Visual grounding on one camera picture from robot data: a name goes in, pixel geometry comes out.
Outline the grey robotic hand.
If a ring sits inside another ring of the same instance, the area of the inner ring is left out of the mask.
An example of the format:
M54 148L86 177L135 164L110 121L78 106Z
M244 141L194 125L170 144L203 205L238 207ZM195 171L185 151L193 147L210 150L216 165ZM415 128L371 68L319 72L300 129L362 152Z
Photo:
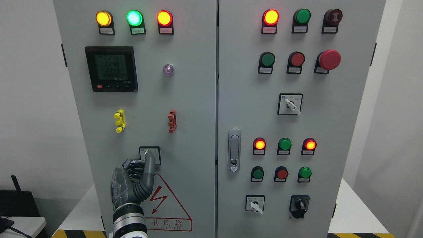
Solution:
M127 159L114 169L111 178L113 210L126 203L140 204L154 188L155 155L145 152L144 160Z

